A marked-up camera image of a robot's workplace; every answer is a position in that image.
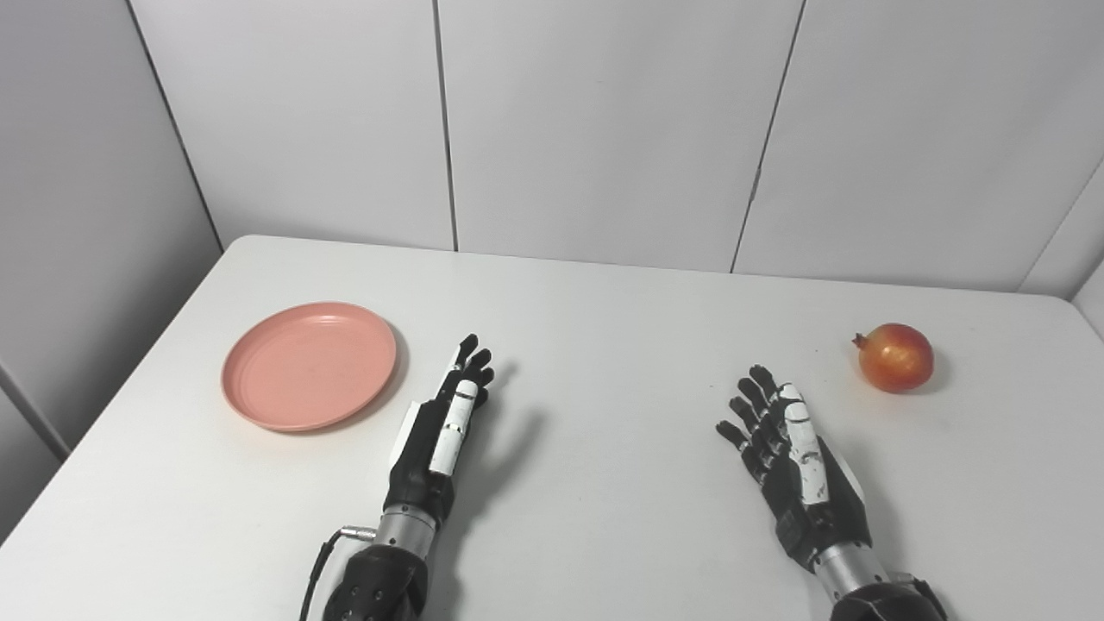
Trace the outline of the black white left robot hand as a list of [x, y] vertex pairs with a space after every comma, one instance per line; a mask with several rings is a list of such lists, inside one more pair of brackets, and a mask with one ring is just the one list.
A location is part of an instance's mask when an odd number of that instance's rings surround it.
[[489, 396], [493, 381], [492, 351], [470, 334], [458, 343], [437, 393], [417, 407], [399, 459], [389, 474], [384, 498], [394, 505], [425, 512], [435, 527], [449, 518], [456, 499], [454, 472], [473, 414]]

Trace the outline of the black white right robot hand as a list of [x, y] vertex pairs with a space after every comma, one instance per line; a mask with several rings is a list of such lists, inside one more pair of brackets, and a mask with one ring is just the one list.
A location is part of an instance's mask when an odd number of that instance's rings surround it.
[[737, 390], [729, 406], [740, 423], [722, 420], [715, 429], [740, 452], [785, 554], [811, 573], [834, 546], [871, 547], [861, 488], [817, 432], [796, 385], [777, 385], [765, 366], [755, 365]]

